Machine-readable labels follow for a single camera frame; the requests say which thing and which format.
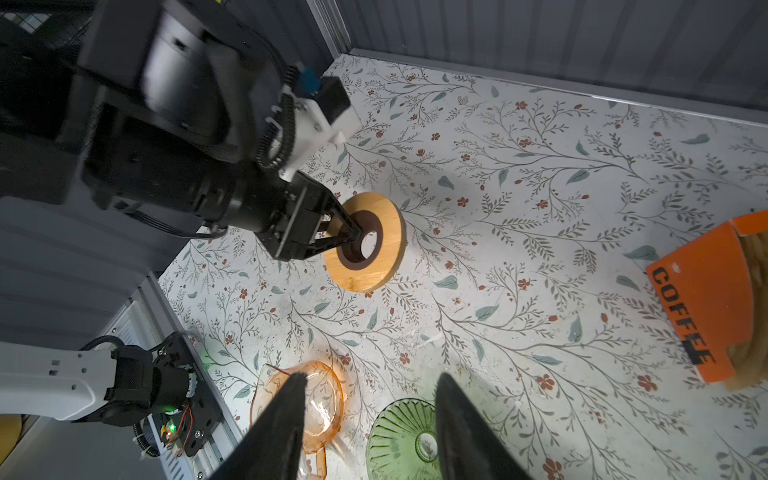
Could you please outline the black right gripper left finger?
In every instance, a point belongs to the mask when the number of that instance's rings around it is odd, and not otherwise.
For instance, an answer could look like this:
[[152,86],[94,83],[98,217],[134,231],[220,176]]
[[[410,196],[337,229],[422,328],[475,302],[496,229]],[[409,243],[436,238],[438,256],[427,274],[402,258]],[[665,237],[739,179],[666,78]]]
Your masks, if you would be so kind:
[[296,479],[304,433],[307,376],[290,375],[212,480]]

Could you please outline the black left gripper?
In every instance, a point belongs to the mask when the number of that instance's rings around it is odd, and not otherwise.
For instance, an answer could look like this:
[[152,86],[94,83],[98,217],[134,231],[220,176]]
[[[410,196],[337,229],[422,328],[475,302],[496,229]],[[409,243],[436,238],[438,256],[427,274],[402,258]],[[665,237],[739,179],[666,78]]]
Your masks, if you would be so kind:
[[276,260],[309,259],[362,233],[338,199],[309,177],[286,182],[252,161],[219,161],[112,105],[98,116],[82,177],[102,209],[185,239],[248,230]]

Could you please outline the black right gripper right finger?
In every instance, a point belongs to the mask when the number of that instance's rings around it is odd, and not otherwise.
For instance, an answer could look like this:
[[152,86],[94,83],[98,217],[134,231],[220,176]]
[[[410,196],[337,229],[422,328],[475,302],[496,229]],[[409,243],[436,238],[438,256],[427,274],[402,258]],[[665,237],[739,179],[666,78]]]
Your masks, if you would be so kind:
[[439,377],[435,400],[443,479],[530,479],[448,373]]

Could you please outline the orange glass carafe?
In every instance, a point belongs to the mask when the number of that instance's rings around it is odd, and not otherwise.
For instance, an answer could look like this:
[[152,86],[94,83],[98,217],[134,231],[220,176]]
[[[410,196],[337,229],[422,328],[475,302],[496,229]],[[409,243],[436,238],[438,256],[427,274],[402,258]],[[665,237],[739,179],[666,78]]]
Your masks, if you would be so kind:
[[256,423],[288,377],[294,373],[307,376],[303,444],[297,478],[325,479],[326,448],[341,429],[345,400],[341,381],[329,365],[316,360],[287,368],[266,364],[260,371],[251,401],[250,424]]

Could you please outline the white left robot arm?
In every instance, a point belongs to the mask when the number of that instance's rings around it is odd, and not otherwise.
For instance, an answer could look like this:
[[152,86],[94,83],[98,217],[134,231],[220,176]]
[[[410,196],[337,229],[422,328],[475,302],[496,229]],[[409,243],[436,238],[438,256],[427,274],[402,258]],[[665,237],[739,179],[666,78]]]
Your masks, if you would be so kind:
[[278,261],[361,229],[302,172],[358,128],[285,21],[213,1],[1,5],[1,354],[73,348],[189,240]]

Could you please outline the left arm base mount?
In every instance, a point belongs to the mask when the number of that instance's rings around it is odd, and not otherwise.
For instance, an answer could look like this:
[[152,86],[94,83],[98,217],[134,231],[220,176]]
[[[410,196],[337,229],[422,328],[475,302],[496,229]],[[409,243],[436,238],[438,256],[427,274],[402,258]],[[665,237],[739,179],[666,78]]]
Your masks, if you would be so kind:
[[164,446],[193,457],[223,421],[215,388],[186,335],[174,332],[154,350],[151,412]]

